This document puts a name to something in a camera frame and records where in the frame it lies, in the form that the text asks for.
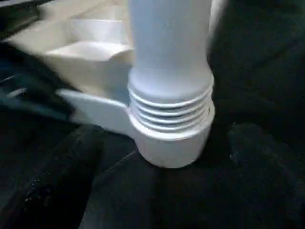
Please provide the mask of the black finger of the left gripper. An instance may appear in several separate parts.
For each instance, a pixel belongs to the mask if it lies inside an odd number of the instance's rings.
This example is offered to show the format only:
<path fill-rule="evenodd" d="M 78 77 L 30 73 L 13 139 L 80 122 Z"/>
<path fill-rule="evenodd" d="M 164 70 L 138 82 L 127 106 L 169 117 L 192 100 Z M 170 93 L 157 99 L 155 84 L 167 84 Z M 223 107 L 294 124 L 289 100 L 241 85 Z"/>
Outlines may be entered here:
<path fill-rule="evenodd" d="M 57 91 L 72 86 L 40 57 L 9 42 L 0 44 L 0 104 L 67 121 L 75 109 Z"/>

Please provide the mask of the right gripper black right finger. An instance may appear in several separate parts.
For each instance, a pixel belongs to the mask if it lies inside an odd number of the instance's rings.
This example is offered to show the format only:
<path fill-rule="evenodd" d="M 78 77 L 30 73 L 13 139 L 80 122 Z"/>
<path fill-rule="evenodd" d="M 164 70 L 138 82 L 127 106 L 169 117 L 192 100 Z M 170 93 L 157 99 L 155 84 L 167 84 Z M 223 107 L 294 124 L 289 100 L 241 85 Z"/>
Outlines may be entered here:
<path fill-rule="evenodd" d="M 250 123 L 231 126 L 230 159 L 245 205 L 244 229 L 305 227 L 305 163 L 282 141 Z"/>

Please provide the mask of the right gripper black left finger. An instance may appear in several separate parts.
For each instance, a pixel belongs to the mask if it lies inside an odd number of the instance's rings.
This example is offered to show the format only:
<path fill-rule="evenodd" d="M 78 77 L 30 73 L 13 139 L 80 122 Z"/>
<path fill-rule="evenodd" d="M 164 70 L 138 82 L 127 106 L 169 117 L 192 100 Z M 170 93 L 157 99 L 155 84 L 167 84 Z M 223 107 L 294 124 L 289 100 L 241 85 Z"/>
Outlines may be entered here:
<path fill-rule="evenodd" d="M 105 131 L 82 125 L 0 211 L 2 229 L 77 229 L 104 151 Z"/>

